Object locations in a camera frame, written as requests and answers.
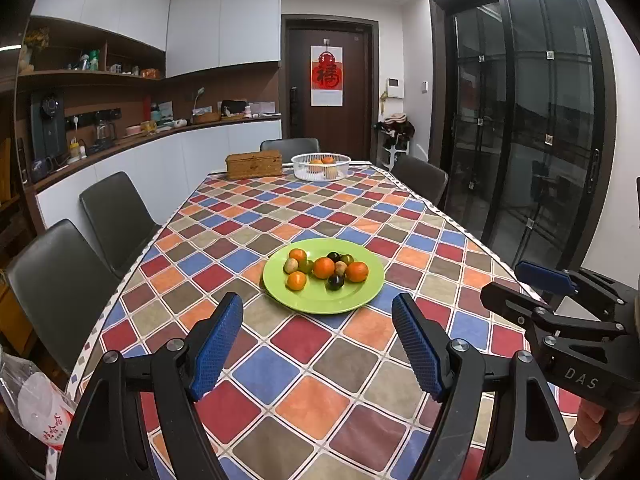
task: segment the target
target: door frame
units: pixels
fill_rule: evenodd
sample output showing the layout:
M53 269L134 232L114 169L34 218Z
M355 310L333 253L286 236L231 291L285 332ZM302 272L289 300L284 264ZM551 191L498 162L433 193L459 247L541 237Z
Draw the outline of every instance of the door frame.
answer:
M292 29L320 30L340 30L347 32L365 33L369 35L369 49L366 53L365 62L371 70L367 70L369 80L367 86L370 94L366 99L367 117L370 116L370 140L368 146L369 160L376 161L378 151L378 139L373 129L378 122L378 88L380 84L380 56L378 22L374 20L363 20L360 18L349 18L347 16L327 16L324 14L283 14L280 22L280 76L278 78L278 98L280 101L280 112L282 113L282 138L288 139L289 132L289 91L287 82L289 81L289 67L287 59L289 55L289 31Z
M441 168L447 168L450 164L453 147L450 119L456 109L456 88L454 85L447 84L452 80L450 79L451 70L455 70L455 60L447 55L447 47L452 39L455 40L450 31L450 17L461 10L485 2L485 0L430 0L433 35L433 114L429 156L430 161ZM593 65L599 62L602 69L594 68L593 72L595 82L593 127L594 130L600 129L604 138L591 203L587 208L586 201L581 200L576 215L577 221L583 225L583 228L572 230L567 240L566 250L558 264L562 269L578 269L589 249L609 187L616 139L616 83L609 40L596 0L581 0L580 3L588 11L586 16L588 28L594 34L593 37L598 40L599 52L593 53Z

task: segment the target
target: white plastic basket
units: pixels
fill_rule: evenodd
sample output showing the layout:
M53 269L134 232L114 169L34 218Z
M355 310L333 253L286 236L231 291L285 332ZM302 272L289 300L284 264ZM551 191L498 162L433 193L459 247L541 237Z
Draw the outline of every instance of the white plastic basket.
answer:
M332 156L333 164L311 164L312 160L322 160L323 157ZM340 180L349 174L351 159L338 153L305 153L291 157L293 173L301 180L310 182L327 182Z

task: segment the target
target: dining table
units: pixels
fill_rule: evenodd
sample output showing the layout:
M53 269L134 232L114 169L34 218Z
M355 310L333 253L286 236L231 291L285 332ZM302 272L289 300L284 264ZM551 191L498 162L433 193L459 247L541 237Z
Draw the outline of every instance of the dining table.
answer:
M382 290L366 305L317 316L268 295L261 276L270 255L323 237L380 258ZM469 232L370 163L352 163L336 182L300 180L290 164L281 176L210 174L118 286L66 392L79 399L104 352L155 352L235 292L242 327L215 388L196 405L229 479L405 480L440 405L418 386L392 323L392 300L408 292L451 338L510 357L527 348L524 330L482 306L480 290L491 281L539 299ZM579 398L550 387L571 429ZM174 478L154 396L141 396L159 477ZM492 407L492 394L482 394L462 479L476 478ZM56 463L50 450L47 478Z

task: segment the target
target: bolt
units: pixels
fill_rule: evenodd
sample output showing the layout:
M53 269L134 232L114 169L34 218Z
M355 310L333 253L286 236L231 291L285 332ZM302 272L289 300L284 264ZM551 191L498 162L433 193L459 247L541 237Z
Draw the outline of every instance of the bolt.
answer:
M469 343L467 343L464 339L454 339L451 342L451 348L458 352L466 352L469 350Z
M518 356L518 359L523 363L530 363L533 361L533 355L531 355L526 350L519 350L516 355Z
M180 338L169 339L166 344L167 350L170 350L171 352L177 352L178 350L181 350L183 346L184 341Z
M110 365L118 360L118 353L115 350L111 350L102 356L102 360Z

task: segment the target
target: plate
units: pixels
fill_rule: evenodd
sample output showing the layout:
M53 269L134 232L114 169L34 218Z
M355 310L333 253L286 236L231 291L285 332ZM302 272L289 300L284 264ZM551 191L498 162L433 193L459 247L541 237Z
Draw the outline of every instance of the plate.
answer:
M365 262L369 276L364 282L351 283L344 280L339 290L329 290L326 280L318 280L312 274L306 277L306 286L297 292L287 288L288 274L282 270L292 249L302 249L313 262L336 251L350 254L357 262ZM281 248L268 259L262 271L264 286L280 303L308 314L340 314L363 306L376 297L385 282L385 269L380 258L360 245L336 238L313 238L302 240Z

